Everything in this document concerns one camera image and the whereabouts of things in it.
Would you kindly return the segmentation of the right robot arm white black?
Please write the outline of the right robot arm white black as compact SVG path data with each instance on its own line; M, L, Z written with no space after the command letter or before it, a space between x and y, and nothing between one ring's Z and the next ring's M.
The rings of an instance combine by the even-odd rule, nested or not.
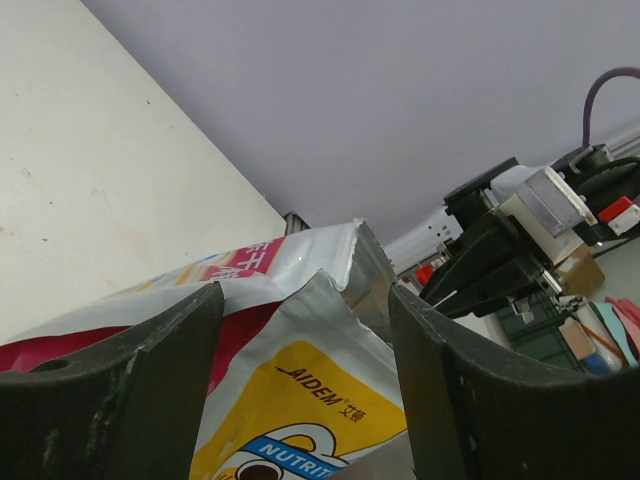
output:
M388 248L400 278L460 318L537 293L575 296L561 268L580 251L639 234L639 158L604 144L550 166L510 158L445 196L430 219Z

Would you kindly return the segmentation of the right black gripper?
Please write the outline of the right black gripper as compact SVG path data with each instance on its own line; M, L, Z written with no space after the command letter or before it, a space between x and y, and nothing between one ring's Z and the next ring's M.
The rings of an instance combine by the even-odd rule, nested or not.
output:
M480 317L542 291L560 294L552 263L513 214L491 202L491 181L517 167L511 157L444 197L462 227L447 246L450 258L434 271L420 298L451 318Z

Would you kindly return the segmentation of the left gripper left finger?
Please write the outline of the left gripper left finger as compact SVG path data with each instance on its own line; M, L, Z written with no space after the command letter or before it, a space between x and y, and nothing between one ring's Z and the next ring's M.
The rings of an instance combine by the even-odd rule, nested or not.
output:
M207 284L122 333L2 374L2 478L187 478L223 305Z

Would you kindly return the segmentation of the pet food bag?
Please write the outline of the pet food bag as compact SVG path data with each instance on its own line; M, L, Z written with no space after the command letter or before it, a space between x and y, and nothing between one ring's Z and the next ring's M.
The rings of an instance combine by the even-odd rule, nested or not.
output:
M143 323L207 284L223 315L185 479L326 479L406 428L387 298L362 221L213 254L18 334L1 376Z

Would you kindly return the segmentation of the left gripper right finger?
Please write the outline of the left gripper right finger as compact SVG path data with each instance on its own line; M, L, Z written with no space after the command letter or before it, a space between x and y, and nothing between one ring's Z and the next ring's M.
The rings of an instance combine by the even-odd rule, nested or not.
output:
M635 479L639 373L598 377L505 349L401 286L392 344L420 479Z

